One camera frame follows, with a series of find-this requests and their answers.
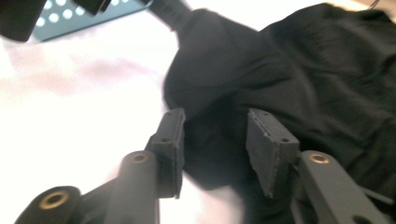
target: black cloth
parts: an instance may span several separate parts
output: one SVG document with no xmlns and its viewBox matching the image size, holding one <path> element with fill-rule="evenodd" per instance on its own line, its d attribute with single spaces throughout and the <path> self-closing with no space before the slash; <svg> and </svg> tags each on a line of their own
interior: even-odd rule
<svg viewBox="0 0 396 224">
<path fill-rule="evenodd" d="M 234 186 L 255 210 L 257 222 L 245 223 L 290 214 L 256 190 L 245 148 L 252 107 L 274 114 L 301 150 L 329 153 L 360 185 L 396 193 L 396 25 L 384 12 L 320 4 L 258 32 L 200 9 L 178 37 L 163 90 L 186 112 L 185 170 L 206 189 Z"/>
</svg>

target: crumpled black cloth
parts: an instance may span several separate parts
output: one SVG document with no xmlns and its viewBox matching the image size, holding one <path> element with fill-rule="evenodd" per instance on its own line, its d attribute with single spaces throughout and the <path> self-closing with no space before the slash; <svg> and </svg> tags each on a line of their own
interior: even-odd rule
<svg viewBox="0 0 396 224">
<path fill-rule="evenodd" d="M 329 153 L 358 184 L 396 193 L 396 25 L 384 12 L 320 4 L 258 32 L 200 9 L 178 37 L 164 100 L 185 109 L 185 171 L 202 187 L 254 197 L 253 107 L 274 114 L 301 150 Z"/>
</svg>

